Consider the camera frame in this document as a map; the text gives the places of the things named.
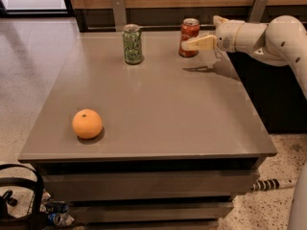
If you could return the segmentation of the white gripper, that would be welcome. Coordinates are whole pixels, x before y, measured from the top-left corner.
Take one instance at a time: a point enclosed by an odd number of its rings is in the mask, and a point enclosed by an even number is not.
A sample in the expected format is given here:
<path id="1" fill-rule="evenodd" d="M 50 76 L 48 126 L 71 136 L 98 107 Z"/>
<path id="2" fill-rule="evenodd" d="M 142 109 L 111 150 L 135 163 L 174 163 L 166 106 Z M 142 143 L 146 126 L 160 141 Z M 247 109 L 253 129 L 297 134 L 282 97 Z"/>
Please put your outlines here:
<path id="1" fill-rule="evenodd" d="M 244 21 L 228 20 L 218 15 L 213 16 L 213 24 L 216 28 L 215 35 L 209 34 L 202 37 L 193 37 L 181 43 L 185 51 L 205 51 L 218 47 L 220 50 L 234 53 L 236 36 L 243 26 Z"/>

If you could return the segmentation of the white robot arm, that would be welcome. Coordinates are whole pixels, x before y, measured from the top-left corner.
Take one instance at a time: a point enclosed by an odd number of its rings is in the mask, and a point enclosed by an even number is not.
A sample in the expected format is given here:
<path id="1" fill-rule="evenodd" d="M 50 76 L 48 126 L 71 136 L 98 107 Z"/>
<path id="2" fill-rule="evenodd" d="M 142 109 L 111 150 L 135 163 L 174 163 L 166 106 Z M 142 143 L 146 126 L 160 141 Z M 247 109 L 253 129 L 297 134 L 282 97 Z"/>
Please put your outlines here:
<path id="1" fill-rule="evenodd" d="M 307 98 L 307 31 L 289 15 L 276 17 L 269 23 L 249 23 L 213 17 L 214 34 L 191 37 L 180 45 L 186 51 L 213 50 L 245 53 L 271 66 L 288 65 Z M 306 230 L 307 165 L 302 167 L 295 184 L 287 230 Z"/>

